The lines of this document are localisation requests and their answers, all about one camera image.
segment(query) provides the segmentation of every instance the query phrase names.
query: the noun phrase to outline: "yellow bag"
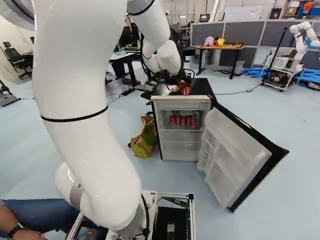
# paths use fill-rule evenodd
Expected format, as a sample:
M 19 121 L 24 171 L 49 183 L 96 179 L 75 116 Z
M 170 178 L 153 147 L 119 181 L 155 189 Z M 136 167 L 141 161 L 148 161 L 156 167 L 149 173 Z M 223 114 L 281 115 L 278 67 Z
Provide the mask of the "yellow bag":
M 139 136 L 131 138 L 131 147 L 138 158 L 149 158 L 157 143 L 157 131 L 153 116 L 142 116 L 142 132 Z

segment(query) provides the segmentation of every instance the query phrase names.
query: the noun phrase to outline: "wooden desk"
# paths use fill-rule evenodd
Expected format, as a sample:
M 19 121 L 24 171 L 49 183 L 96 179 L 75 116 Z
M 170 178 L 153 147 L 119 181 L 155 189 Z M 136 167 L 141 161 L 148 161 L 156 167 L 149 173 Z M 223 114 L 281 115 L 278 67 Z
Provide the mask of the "wooden desk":
M 199 59 L 199 70 L 197 72 L 197 75 L 200 75 L 201 72 L 204 70 L 204 68 L 202 68 L 202 56 L 204 53 L 204 50 L 233 50 L 235 51 L 235 58 L 234 58 L 234 64 L 232 67 L 232 72 L 230 74 L 229 79 L 232 79 L 235 75 L 235 69 L 236 69 L 236 64 L 238 61 L 238 57 L 239 57 L 239 52 L 240 50 L 243 50 L 245 48 L 245 45 L 232 45 L 232 44 L 225 44 L 223 46 L 197 46 L 196 49 L 200 50 L 200 59 Z

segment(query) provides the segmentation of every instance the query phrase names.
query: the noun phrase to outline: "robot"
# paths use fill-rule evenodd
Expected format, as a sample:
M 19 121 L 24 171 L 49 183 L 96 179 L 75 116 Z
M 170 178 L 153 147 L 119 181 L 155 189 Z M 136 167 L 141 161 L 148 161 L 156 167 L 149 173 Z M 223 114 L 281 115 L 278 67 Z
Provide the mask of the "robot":
M 159 0 L 0 0 L 4 18 L 35 30 L 34 97 L 65 160 L 56 172 L 58 192 L 97 225 L 124 238 L 143 230 L 150 239 L 146 199 L 152 205 L 155 193 L 142 191 L 116 141 L 105 96 L 106 69 L 127 13 L 145 37 L 147 67 L 178 74 L 182 60 Z
M 306 35 L 308 36 L 311 46 L 320 48 L 320 41 L 312 28 L 311 24 L 307 21 L 304 21 L 302 23 L 299 23 L 297 25 L 292 25 L 290 27 L 290 32 L 292 33 L 294 39 L 295 39 L 295 48 L 296 48 L 296 54 L 294 56 L 294 60 L 292 62 L 292 67 L 296 66 L 297 72 L 299 72 L 302 69 L 300 65 L 300 61 L 306 54 L 308 50 L 308 46 L 305 44 L 304 38 L 303 38 L 303 33 L 302 31 L 306 32 Z M 308 83 L 308 87 L 312 89 L 317 89 L 320 90 L 320 84 L 319 83 Z

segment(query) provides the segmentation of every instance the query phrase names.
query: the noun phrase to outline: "open fridge door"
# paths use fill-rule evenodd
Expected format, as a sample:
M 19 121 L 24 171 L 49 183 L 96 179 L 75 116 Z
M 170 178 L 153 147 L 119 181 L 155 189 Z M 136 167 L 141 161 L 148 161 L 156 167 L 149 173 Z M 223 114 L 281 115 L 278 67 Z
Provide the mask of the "open fridge door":
M 288 153 L 216 101 L 205 117 L 197 168 L 233 213 Z

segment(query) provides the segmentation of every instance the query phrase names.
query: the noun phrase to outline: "gray floor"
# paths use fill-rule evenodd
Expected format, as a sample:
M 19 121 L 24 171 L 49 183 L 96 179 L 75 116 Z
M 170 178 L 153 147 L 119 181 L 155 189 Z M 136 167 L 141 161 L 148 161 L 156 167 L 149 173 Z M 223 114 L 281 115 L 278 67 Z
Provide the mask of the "gray floor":
M 139 64 L 136 75 L 146 79 Z M 216 94 L 232 93 L 259 84 L 248 76 L 229 80 L 205 71 Z M 32 82 L 8 84 L 21 98 L 32 97 Z M 107 85 L 107 95 L 121 92 L 119 82 Z M 127 144 L 141 131 L 139 116 L 150 110 L 135 91 L 126 97 L 111 95 L 110 124 L 132 160 L 144 189 L 194 192 L 199 240 L 318 239 L 320 235 L 320 92 L 293 86 L 280 93 L 259 87 L 252 93 L 218 95 L 218 101 L 290 154 L 256 191 L 230 214 L 221 209 L 194 163 L 163 162 L 159 153 L 150 159 L 133 156 Z M 0 197 L 5 199 L 57 198 L 55 169 L 62 158 L 39 117 L 34 100 L 0 108 Z M 63 239 L 51 232 L 49 240 Z

